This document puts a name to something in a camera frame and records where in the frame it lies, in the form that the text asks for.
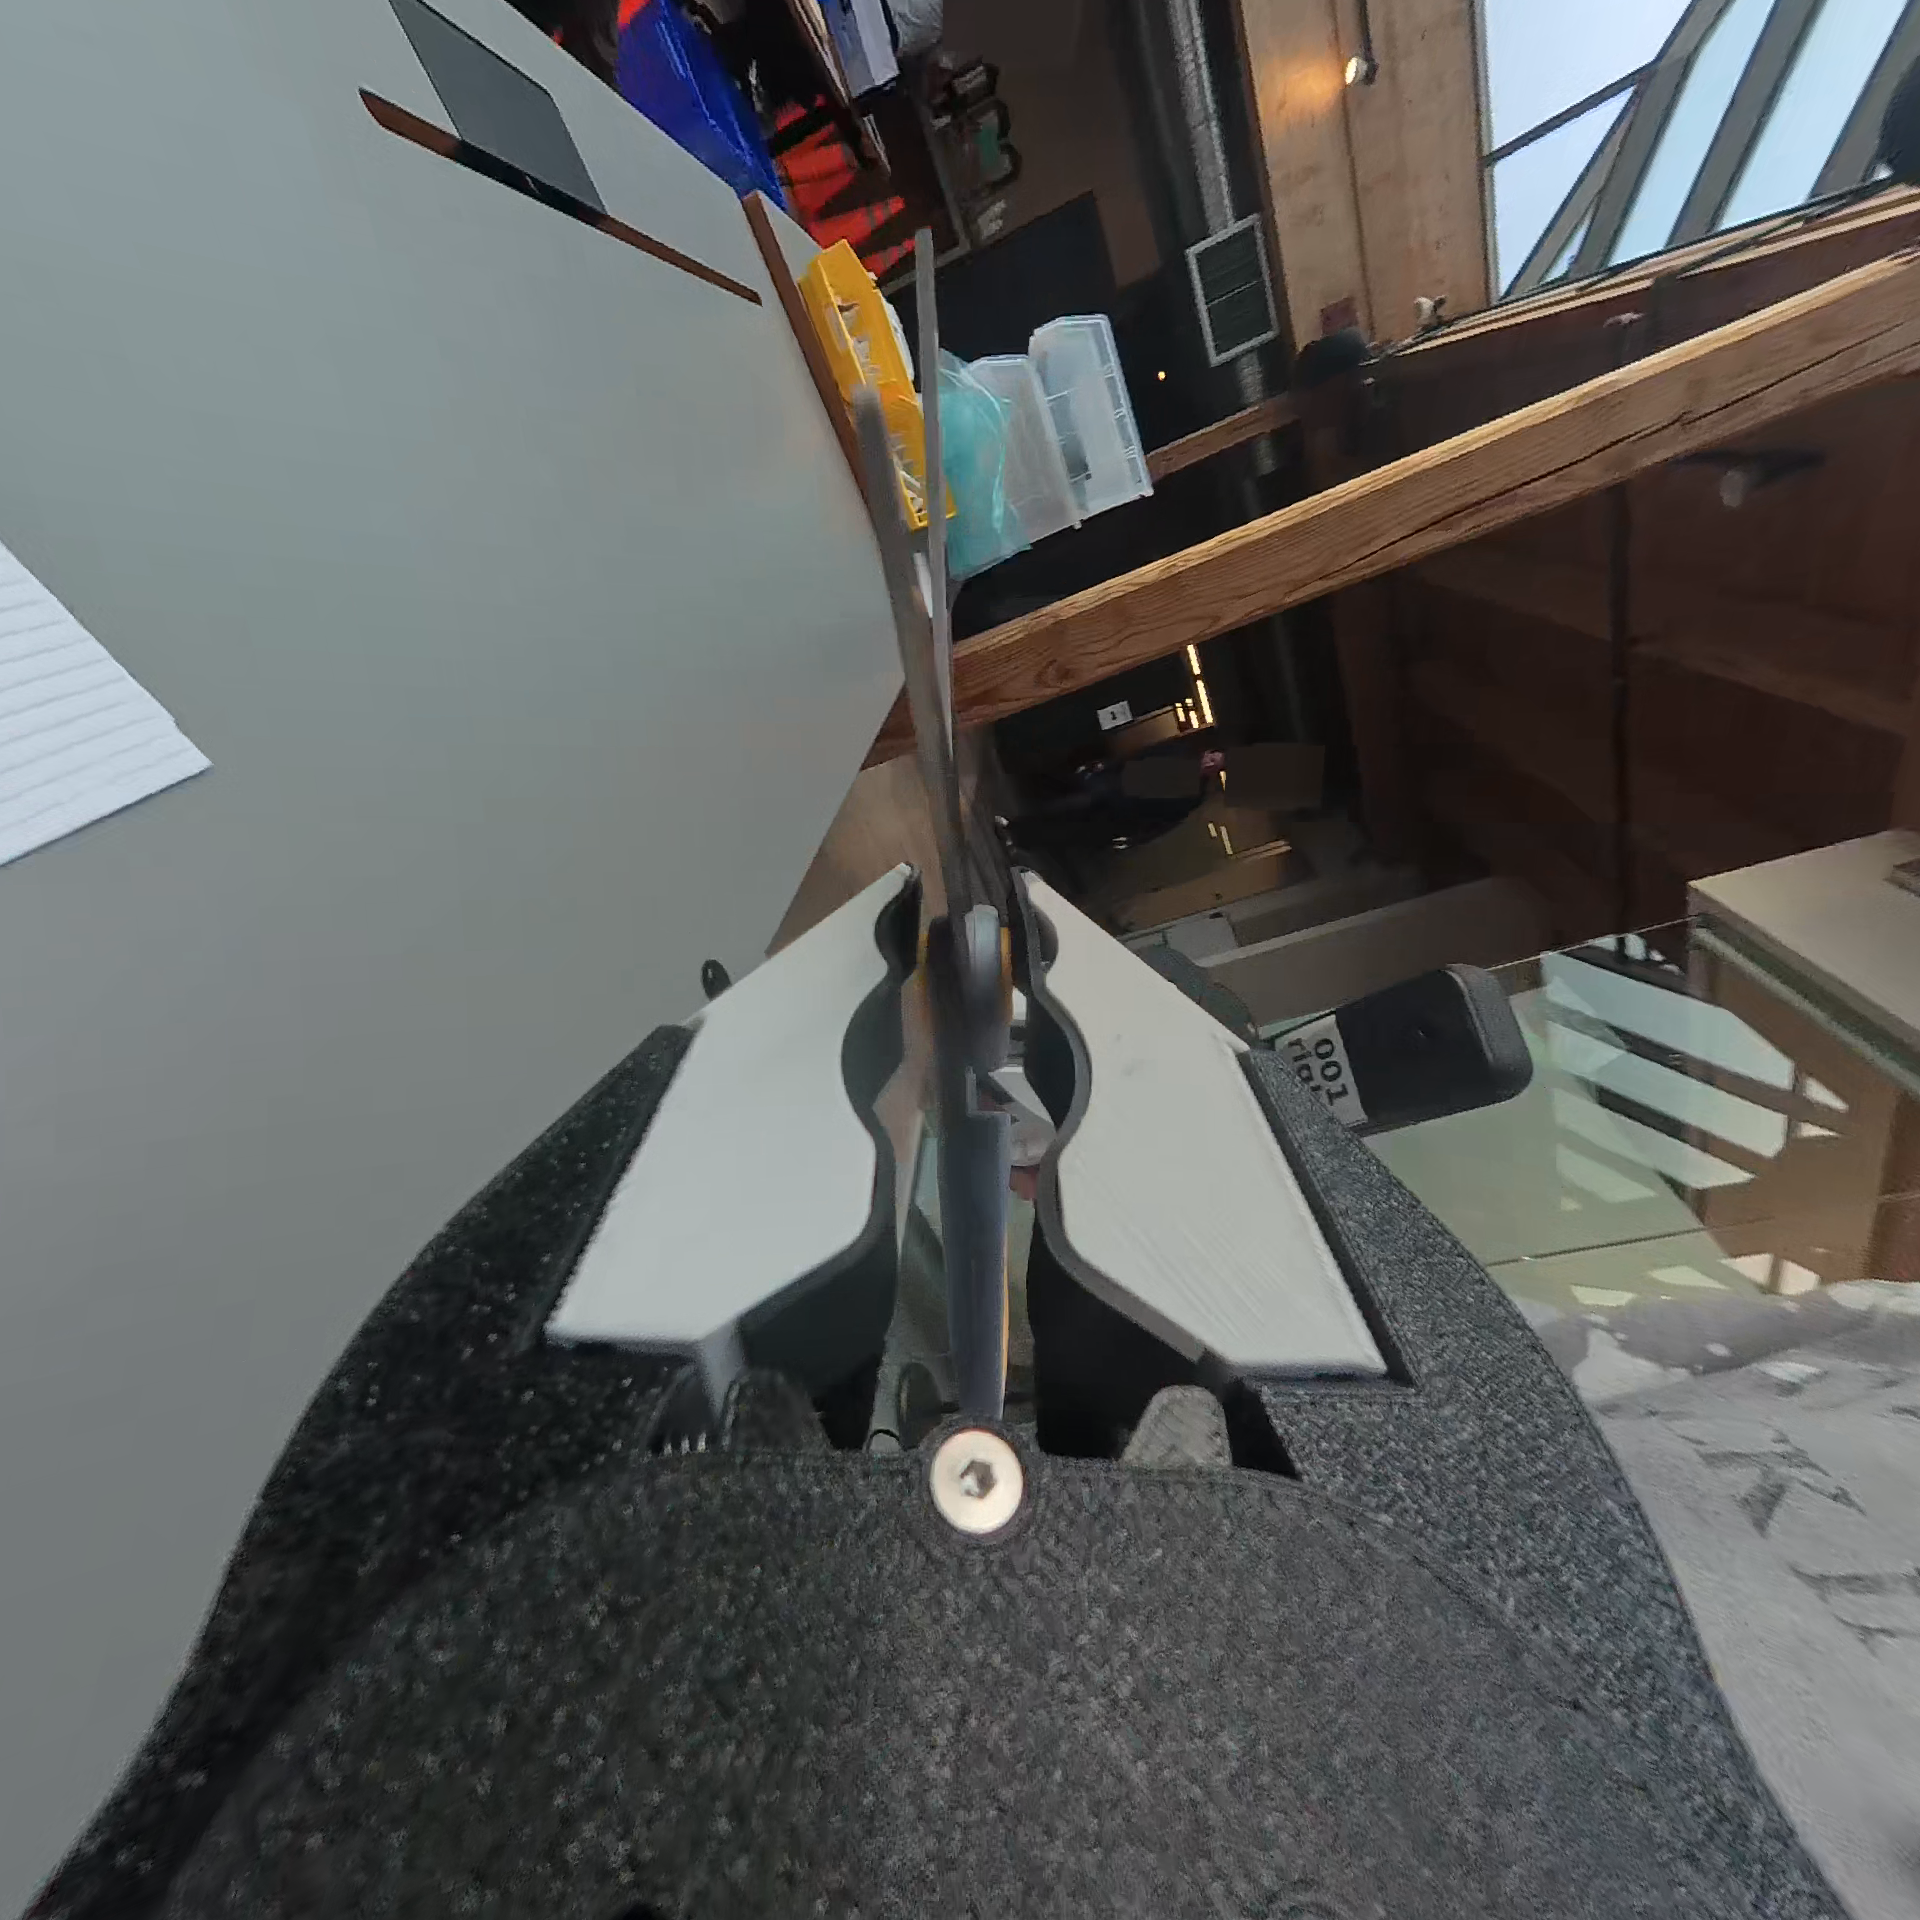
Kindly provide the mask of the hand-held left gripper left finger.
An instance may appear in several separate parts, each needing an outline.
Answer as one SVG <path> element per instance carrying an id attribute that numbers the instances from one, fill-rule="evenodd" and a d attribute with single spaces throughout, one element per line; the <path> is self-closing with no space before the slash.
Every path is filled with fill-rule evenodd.
<path id="1" fill-rule="evenodd" d="M 843 1418 L 895 1309 L 881 1094 L 919 913 L 922 877 L 898 860 L 686 1023 L 550 1344 L 686 1361 L 710 1415 L 765 1366 Z"/>

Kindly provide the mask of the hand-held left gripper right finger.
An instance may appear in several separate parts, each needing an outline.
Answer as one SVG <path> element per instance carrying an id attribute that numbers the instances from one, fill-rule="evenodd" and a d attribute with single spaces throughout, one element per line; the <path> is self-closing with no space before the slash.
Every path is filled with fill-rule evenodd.
<path id="1" fill-rule="evenodd" d="M 1163 1389 L 1385 1383 L 1357 1287 L 1236 1035 L 1053 884 L 1015 877 L 1020 1075 L 1048 1121 L 1025 1262 L 1045 1451 L 1120 1451 Z"/>

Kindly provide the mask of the grey orange scissors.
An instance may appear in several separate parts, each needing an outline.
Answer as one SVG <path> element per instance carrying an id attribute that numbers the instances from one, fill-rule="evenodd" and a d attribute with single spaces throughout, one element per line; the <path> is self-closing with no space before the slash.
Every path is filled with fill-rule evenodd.
<path id="1" fill-rule="evenodd" d="M 945 468 L 937 413 L 937 286 L 932 232 L 915 236 L 917 369 L 922 374 L 922 530 L 912 530 L 893 432 L 874 383 L 848 401 L 893 601 L 905 709 L 922 776 L 945 913 L 927 929 L 922 998 L 937 1115 L 942 1256 L 958 1404 L 975 1425 L 1003 1418 L 1009 1376 L 1005 1235 L 1012 1109 L 996 1074 L 1012 1059 L 1015 951 L 1005 890 L 973 871 L 951 694 Z"/>

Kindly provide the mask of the stack of lined paper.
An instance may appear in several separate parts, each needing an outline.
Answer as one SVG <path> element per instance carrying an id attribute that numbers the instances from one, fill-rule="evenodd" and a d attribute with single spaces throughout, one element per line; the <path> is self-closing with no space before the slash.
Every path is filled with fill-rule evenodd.
<path id="1" fill-rule="evenodd" d="M 2 549 L 2 864 L 210 768 L 210 758 Z"/>

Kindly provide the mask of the glass railing panel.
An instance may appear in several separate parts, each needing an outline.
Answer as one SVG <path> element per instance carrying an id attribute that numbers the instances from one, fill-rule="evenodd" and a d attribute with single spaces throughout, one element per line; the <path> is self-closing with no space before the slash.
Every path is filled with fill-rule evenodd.
<path id="1" fill-rule="evenodd" d="M 1494 972 L 1522 1094 L 1369 1137 L 1519 1300 L 1916 1285 L 1916 1051 L 1705 920 Z"/>

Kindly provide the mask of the slanted wooden beam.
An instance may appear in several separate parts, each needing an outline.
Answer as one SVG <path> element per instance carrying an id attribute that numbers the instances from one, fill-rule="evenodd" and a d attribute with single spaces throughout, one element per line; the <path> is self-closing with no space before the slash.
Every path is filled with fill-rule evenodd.
<path id="1" fill-rule="evenodd" d="M 1912 374 L 1916 247 L 1889 250 L 967 637 L 951 659 L 955 723 L 973 732 L 1042 709 L 1141 661 Z"/>

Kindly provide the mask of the person's grey hooded sweatshirt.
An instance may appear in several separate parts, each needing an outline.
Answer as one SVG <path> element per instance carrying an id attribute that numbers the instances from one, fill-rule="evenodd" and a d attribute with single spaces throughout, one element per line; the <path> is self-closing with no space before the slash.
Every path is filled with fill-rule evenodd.
<path id="1" fill-rule="evenodd" d="M 1522 1300 L 1852 1917 L 1916 1917 L 1916 1285 Z"/>

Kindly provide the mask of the clear plastic storage box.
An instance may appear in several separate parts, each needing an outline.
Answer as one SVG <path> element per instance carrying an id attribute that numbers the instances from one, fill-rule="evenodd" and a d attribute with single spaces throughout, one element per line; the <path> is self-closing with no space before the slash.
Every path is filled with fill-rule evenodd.
<path id="1" fill-rule="evenodd" d="M 1108 317 L 1042 322 L 1026 354 L 1067 465 L 1079 521 L 1149 496 L 1148 451 Z"/>
<path id="2" fill-rule="evenodd" d="M 1079 523 L 1067 458 L 1031 354 L 985 354 L 973 376 L 1003 403 L 1003 496 L 1025 547 Z"/>

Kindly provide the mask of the teal plastic bag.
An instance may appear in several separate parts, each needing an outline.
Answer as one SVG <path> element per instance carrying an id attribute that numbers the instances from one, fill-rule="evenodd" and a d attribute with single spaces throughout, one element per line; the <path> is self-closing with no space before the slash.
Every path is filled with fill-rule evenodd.
<path id="1" fill-rule="evenodd" d="M 942 477 L 951 496 L 948 578 L 973 577 L 1026 551 L 1025 521 L 1009 496 L 1015 406 L 985 386 L 973 366 L 937 354 Z"/>

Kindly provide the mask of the yellow parts bin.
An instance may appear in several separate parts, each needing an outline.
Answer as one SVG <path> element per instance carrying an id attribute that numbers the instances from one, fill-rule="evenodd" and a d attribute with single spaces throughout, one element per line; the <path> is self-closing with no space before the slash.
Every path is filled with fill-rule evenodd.
<path id="1" fill-rule="evenodd" d="M 801 272 L 801 296 L 843 410 L 852 413 L 861 386 L 877 386 L 895 458 L 919 462 L 922 398 L 905 324 L 852 242 L 813 254 Z"/>

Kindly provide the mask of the glass skylight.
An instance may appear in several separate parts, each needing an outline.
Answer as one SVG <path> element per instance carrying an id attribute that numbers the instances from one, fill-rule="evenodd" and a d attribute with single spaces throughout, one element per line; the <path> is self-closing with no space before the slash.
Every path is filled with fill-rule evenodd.
<path id="1" fill-rule="evenodd" d="M 1474 26 L 1500 300 L 1892 182 L 1916 2 L 1474 2 Z"/>

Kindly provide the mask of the row of orange cones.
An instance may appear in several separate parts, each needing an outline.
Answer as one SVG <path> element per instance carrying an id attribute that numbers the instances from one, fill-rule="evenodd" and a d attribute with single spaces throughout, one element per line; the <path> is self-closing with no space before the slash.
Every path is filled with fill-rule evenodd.
<path id="1" fill-rule="evenodd" d="M 823 250 L 845 244 L 877 278 L 912 254 L 915 217 L 895 169 L 848 141 L 825 99 L 777 106 L 766 150 L 790 217 Z"/>

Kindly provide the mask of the blue plastic bin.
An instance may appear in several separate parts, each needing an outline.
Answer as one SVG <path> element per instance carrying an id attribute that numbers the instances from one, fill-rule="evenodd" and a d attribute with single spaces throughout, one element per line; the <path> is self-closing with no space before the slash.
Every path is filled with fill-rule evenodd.
<path id="1" fill-rule="evenodd" d="M 788 208 L 743 86 L 677 2 L 612 7 L 612 90 L 736 195 Z"/>

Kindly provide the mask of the white wall vent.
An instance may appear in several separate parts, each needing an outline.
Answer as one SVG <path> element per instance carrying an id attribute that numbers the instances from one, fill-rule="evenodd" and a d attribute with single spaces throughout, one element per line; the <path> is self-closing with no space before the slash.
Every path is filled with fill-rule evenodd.
<path id="1" fill-rule="evenodd" d="M 1226 369 L 1279 340 L 1276 287 L 1256 214 L 1210 230 L 1186 244 L 1184 259 L 1210 369 Z"/>

